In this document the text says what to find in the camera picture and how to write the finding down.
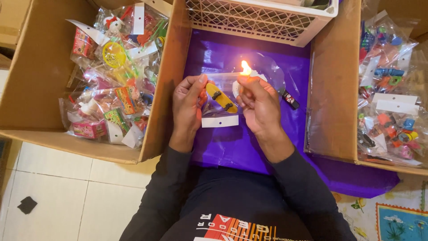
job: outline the black sleeve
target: black sleeve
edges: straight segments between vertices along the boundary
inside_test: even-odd
[[[314,240],[356,241],[328,187],[297,150],[272,166],[284,200],[300,216]]]
[[[178,220],[190,155],[167,147],[120,241],[159,241]]]

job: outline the hand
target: hand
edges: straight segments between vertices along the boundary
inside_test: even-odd
[[[236,100],[266,158],[272,163],[286,159],[293,154],[294,145],[281,125],[277,91],[259,77],[240,76],[238,83],[243,88]]]
[[[169,146],[179,152],[192,151],[196,131],[202,124],[201,106],[207,101],[207,75],[188,76],[174,90],[174,131]]]

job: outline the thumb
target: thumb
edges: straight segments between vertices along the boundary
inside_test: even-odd
[[[198,99],[199,95],[207,85],[207,81],[207,75],[199,75],[198,80],[196,80],[195,83],[193,83],[192,87],[190,87],[190,90],[186,95],[186,99],[196,103],[196,100]]]
[[[256,100],[263,100],[269,97],[269,93],[260,85],[260,81],[264,80],[262,80],[260,77],[238,77],[238,83],[241,84],[244,88],[250,90]]]

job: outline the person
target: person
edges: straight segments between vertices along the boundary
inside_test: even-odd
[[[278,93],[240,77],[238,104],[274,174],[189,166],[207,76],[173,94],[174,130],[120,241],[356,240],[317,172],[284,132]]]

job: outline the black long-sleeve shirt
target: black long-sleeve shirt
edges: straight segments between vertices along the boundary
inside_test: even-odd
[[[356,240],[298,151],[274,176],[189,167],[190,155],[166,149],[120,241]]]

